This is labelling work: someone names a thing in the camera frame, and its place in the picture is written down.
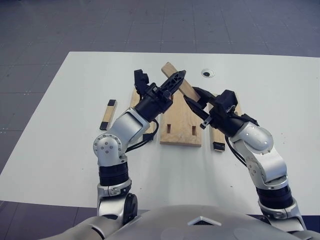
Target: wooden board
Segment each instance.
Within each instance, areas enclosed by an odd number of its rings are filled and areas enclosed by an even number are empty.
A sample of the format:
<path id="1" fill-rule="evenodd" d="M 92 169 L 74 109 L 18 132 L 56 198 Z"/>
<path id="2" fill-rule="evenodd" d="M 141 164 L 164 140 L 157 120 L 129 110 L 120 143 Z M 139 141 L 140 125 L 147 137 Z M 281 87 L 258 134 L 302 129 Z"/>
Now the wooden board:
<path id="1" fill-rule="evenodd" d="M 181 92 L 173 95 L 173 104 L 162 115 L 160 144 L 201 147 L 202 120 L 195 115 L 184 100 Z"/>
<path id="2" fill-rule="evenodd" d="M 139 103 L 139 101 L 140 101 L 139 94 L 137 93 L 137 90 L 134 88 L 132 97 L 131 97 L 130 107 L 133 108 L 135 105 Z M 155 131 L 155 129 L 156 129 L 156 124 L 152 121 L 150 122 L 150 127 L 144 132 L 143 135 L 151 134 Z"/>
<path id="3" fill-rule="evenodd" d="M 110 128 L 112 118 L 114 117 L 117 107 L 117 100 L 111 99 L 106 106 L 103 119 L 100 124 L 100 130 L 106 131 Z"/>
<path id="4" fill-rule="evenodd" d="M 176 73 L 178 70 L 170 62 L 167 62 L 161 68 L 161 71 L 164 73 L 164 75 L 167 78 L 169 78 L 172 74 Z M 183 80 L 183 83 L 179 87 L 179 90 L 183 95 L 188 96 L 189 98 L 193 99 L 196 102 L 200 99 L 200 96 L 193 89 L 193 87 L 187 82 L 186 79 Z M 211 127 L 211 131 L 214 132 L 214 134 L 212 134 L 212 140 L 213 140 L 212 143 L 215 143 L 213 145 L 213 149 L 223 152 L 226 148 L 225 135 L 219 130 L 212 127 Z"/>

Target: wire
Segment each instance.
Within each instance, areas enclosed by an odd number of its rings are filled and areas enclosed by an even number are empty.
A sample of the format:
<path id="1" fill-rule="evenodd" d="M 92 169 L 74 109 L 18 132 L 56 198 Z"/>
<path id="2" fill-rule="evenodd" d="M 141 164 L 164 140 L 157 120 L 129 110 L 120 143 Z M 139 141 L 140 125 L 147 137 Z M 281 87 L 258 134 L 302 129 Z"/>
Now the wire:
<path id="1" fill-rule="evenodd" d="M 152 122 L 154 122 L 156 124 L 156 128 L 153 131 L 153 133 L 151 133 L 146 140 L 140 141 L 140 142 L 128 147 L 127 150 L 125 151 L 126 153 L 142 147 L 143 145 L 147 144 L 156 135 L 156 133 L 157 133 L 157 131 L 159 129 L 159 123 L 155 119 Z"/>
<path id="2" fill-rule="evenodd" d="M 233 153 L 233 155 L 245 166 L 247 167 L 246 161 L 245 159 L 240 155 L 239 152 L 237 152 L 230 144 L 229 142 L 229 138 L 227 136 L 224 136 L 225 138 L 225 142 L 228 145 L 228 147 L 230 148 L 231 152 Z"/>

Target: tabletop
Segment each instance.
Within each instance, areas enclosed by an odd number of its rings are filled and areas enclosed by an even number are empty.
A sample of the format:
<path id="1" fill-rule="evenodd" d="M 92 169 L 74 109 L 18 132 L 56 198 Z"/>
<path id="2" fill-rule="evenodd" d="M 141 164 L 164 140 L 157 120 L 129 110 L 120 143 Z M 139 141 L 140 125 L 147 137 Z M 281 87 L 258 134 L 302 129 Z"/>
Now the tabletop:
<path id="1" fill-rule="evenodd" d="M 129 107 L 134 70 L 161 85 L 166 62 L 186 70 L 192 86 L 235 91 L 242 112 L 272 133 L 301 213 L 320 215 L 320 58 L 293 56 L 70 52 L 0 175 L 0 199 L 96 207 L 92 145 L 106 105 L 116 99 L 118 117 Z M 203 69 L 214 77 L 203 77 Z M 229 149 L 213 151 L 208 127 L 202 147 L 163 145 L 159 138 L 127 154 L 139 209 L 202 204 L 261 213 L 248 170 Z"/>

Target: rectangular hole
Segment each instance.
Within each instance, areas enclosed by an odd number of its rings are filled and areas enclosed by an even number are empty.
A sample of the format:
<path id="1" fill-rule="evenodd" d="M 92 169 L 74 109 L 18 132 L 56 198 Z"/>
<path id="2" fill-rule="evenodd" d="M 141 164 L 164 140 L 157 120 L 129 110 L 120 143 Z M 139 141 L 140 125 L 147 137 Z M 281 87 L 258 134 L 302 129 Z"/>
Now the rectangular hole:
<path id="1" fill-rule="evenodd" d="M 166 125 L 166 133 L 169 134 L 171 132 L 171 124 Z"/>
<path id="2" fill-rule="evenodd" d="M 197 136 L 196 126 L 192 126 L 192 136 Z"/>

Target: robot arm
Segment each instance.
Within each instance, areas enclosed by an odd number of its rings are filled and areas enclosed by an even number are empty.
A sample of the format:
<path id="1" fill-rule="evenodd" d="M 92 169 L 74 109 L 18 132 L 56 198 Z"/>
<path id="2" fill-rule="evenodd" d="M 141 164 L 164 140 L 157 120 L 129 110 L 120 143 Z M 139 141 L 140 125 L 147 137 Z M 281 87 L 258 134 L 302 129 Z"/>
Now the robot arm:
<path id="1" fill-rule="evenodd" d="M 149 128 L 158 114 L 164 113 L 173 103 L 173 95 L 182 84 L 186 71 L 179 71 L 158 87 L 148 85 L 149 79 L 142 70 L 134 71 L 135 87 L 141 101 L 126 110 L 112 127 L 93 142 L 98 158 L 99 179 L 97 185 L 97 215 L 115 220 L 115 231 L 137 216 L 137 197 L 129 193 L 131 179 L 128 174 L 126 152 L 133 150 L 135 142 Z"/>
<path id="2" fill-rule="evenodd" d="M 207 125 L 219 129 L 235 149 L 231 151 L 248 168 L 259 197 L 259 207 L 268 222 L 285 232 L 306 230 L 296 200 L 291 195 L 287 178 L 287 166 L 274 146 L 273 137 L 258 122 L 234 111 L 238 104 L 233 91 L 225 90 L 217 97 L 201 88 L 194 87 L 200 100 L 184 96 L 191 110 Z M 209 114 L 203 111 L 207 103 L 213 105 Z"/>

